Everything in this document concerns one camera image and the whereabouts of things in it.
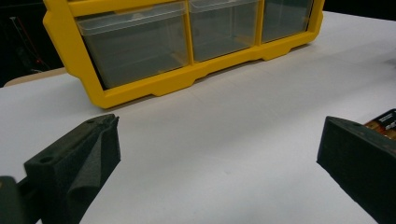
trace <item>transparent plastic container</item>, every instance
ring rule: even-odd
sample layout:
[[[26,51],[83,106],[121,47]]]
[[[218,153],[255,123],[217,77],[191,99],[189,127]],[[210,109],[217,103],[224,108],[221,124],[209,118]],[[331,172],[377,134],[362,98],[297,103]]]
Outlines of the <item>transparent plastic container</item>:
[[[189,3],[196,62],[254,45],[258,0],[190,0]]]
[[[262,43],[306,31],[313,0],[265,0]]]
[[[77,19],[105,89],[188,63],[183,2]]]

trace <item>yellow storage rack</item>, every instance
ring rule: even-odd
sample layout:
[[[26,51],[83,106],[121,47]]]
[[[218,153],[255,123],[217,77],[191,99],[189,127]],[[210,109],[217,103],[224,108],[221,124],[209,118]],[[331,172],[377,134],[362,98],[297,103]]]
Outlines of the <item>yellow storage rack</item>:
[[[236,64],[259,59],[274,59],[287,54],[293,48],[313,41],[318,36],[323,19],[322,9],[324,0],[313,0],[304,32],[272,41],[262,41],[265,1],[270,0],[257,0],[256,32],[252,47],[202,62],[197,62],[193,59],[189,0],[44,0],[47,7],[44,25],[67,72],[81,80],[94,105],[109,108],[143,96],[151,94],[161,96],[172,91],[187,88],[198,78],[205,77],[210,73]],[[125,83],[114,88],[105,88],[92,62],[89,49],[78,29],[78,18],[175,2],[182,2],[186,10],[182,18],[188,52],[187,65],[156,76]]]

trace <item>white tabletop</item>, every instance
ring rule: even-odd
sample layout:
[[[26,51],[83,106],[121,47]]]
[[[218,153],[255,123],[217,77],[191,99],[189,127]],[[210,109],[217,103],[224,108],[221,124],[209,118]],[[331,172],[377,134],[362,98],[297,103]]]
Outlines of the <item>white tabletop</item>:
[[[395,107],[396,22],[324,13],[311,44],[109,110],[69,75],[0,89],[0,175],[85,119],[120,116],[121,162],[81,223],[375,223],[316,164],[326,116]]]

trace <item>dark background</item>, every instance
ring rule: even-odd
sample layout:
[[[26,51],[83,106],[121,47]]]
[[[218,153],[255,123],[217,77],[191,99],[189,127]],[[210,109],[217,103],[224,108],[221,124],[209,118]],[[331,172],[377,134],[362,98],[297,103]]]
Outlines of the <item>dark background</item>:
[[[396,21],[389,0],[326,0],[324,10]],[[63,67],[43,26],[45,13],[42,0],[0,0],[0,87],[16,77]]]

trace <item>orange and black battery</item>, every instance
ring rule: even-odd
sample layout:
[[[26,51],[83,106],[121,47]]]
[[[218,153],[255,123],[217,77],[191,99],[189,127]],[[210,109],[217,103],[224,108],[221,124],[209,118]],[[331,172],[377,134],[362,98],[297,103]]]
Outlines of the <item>orange and black battery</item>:
[[[396,139],[396,109],[391,109],[375,119],[365,123],[369,129],[373,129],[389,138]]]

